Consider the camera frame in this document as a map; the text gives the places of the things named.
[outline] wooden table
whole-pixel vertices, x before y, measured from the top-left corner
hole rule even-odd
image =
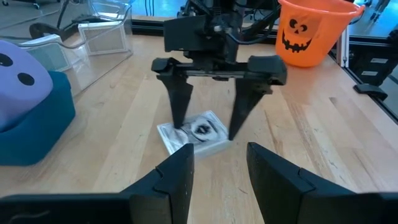
[[[52,152],[31,167],[0,167],[0,195],[118,192],[167,153],[156,126],[171,122],[163,84],[151,72],[163,38],[134,37],[134,55],[75,98],[77,116]],[[272,45],[241,46],[239,61],[273,55]],[[188,115],[213,110],[229,124],[233,81],[189,78]],[[289,67],[233,145],[195,164],[189,223],[263,223],[246,166],[257,142],[291,162],[356,192],[398,191],[398,127],[327,57],[315,68]]]

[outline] teal cushion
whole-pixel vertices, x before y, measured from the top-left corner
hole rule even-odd
[[[75,117],[67,76],[50,72],[53,90],[13,128],[0,133],[0,166],[28,166],[42,160]]]

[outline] purple foam die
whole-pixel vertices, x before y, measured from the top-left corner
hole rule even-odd
[[[33,56],[0,40],[0,131],[37,106],[52,87],[48,71]]]

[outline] orange bucket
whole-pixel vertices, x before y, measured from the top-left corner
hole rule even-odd
[[[344,0],[278,0],[282,5],[276,53],[288,64],[322,62],[351,20],[365,6]]]

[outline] transparent plastic bin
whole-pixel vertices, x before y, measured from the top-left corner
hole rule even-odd
[[[66,73],[76,96],[132,55],[131,2],[72,0],[58,21],[61,14],[59,11],[0,29],[0,39],[26,49],[47,70]],[[81,15],[96,20],[79,24],[71,29],[72,35],[32,38],[36,35],[33,24],[70,27],[72,19]]]

